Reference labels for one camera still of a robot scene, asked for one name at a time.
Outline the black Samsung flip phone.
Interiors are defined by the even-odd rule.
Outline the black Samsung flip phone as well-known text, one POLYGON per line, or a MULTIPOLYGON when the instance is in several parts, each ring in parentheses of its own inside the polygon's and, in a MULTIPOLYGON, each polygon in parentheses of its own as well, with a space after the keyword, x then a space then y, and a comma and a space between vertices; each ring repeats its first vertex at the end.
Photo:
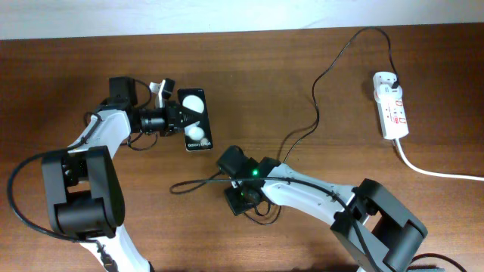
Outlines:
POLYGON ((179 89, 178 102, 181 105, 181 125, 188 152, 211 150, 213 137, 209 123, 208 107, 204 90, 201 88, 179 89))

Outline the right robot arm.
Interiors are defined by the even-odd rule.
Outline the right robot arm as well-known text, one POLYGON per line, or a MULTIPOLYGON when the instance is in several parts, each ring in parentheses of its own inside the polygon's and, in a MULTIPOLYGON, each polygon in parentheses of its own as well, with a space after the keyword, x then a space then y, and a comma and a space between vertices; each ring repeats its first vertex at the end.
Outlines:
POLYGON ((231 186, 224 192, 235 215, 261 202, 297 209, 328 224, 364 271, 405 271, 427 237, 424 224, 382 184, 330 184, 276 159, 256 161, 230 146, 216 165, 231 186))

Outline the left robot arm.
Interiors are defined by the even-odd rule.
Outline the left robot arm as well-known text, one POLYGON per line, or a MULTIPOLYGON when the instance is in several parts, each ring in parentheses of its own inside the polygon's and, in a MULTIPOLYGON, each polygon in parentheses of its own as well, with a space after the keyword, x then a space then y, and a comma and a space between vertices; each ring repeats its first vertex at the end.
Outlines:
POLYGON ((176 91, 166 78, 147 85, 154 108, 140 104, 128 76, 109 80, 109 96, 91 114, 89 124, 65 150, 42 158, 42 174, 52 230, 90 251, 106 271, 152 271, 136 249, 124 219, 126 207, 113 165, 120 146, 132 145, 133 133, 166 137, 184 133, 187 150, 210 149, 206 98, 201 88, 176 91))

